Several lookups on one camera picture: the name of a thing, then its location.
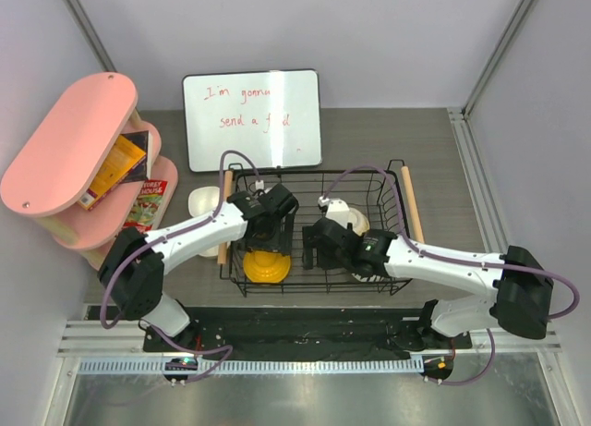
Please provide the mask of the green square bowl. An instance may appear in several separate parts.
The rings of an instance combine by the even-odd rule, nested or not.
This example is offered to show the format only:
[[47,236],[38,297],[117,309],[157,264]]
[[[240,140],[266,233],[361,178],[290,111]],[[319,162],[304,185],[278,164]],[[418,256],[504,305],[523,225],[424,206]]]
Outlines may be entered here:
[[213,215],[222,196],[223,192],[217,186],[207,186],[192,190],[187,200],[189,215],[191,217]]

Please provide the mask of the black wire dish rack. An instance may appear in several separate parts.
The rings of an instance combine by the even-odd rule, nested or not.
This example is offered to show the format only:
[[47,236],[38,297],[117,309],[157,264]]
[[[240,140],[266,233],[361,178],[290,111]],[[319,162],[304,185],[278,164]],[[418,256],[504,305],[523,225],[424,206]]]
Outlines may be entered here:
[[[360,169],[345,178],[336,170],[306,172],[275,169],[263,172],[266,183],[281,184],[298,200],[282,230],[287,234],[291,268],[278,283],[255,282],[247,277],[244,259],[247,247],[234,242],[228,249],[229,260],[221,267],[220,278],[236,285],[245,297],[275,293],[387,293],[394,295],[410,284],[408,278],[393,278],[380,269],[386,243],[409,232],[404,200],[396,172],[383,174]],[[353,228],[338,228],[319,208],[318,199],[325,189],[334,198],[342,198],[350,209],[368,219],[367,231],[357,235]],[[369,262],[377,267],[368,268]]]

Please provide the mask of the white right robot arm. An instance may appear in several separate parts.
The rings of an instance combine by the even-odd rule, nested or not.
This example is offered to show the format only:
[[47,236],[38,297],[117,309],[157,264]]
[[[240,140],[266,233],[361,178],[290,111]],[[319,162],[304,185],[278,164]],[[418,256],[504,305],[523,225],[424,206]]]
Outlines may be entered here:
[[525,249],[450,250],[378,229],[358,235],[327,217],[303,227],[302,234],[307,270],[343,269],[368,283],[416,279],[466,292],[464,298],[426,302],[417,321],[393,334],[400,349],[447,348],[459,335],[494,327],[531,340],[547,334],[553,281]]

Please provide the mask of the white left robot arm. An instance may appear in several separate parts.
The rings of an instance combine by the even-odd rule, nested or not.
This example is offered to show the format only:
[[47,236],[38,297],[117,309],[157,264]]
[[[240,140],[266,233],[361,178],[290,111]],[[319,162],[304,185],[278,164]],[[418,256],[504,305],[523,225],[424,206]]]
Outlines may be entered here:
[[185,307],[163,291],[163,279],[180,264],[204,250],[242,239],[263,242],[281,234],[285,219],[298,209],[296,197],[284,185],[250,194],[239,191],[214,210],[164,229],[140,233],[135,227],[122,230],[99,268],[103,285],[100,320],[103,328],[106,305],[119,309],[115,320],[143,321],[163,342],[178,351],[196,349],[199,325]]

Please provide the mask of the beige floral ceramic bowl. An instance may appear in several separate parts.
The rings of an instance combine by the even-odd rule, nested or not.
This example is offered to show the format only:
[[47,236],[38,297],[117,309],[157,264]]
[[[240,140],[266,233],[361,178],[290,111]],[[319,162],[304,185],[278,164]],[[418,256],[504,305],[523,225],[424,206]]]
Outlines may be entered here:
[[203,257],[203,258],[211,259],[211,258],[217,258],[218,254],[219,254],[219,247],[215,246],[210,249],[203,250],[202,252],[199,253],[199,256]]

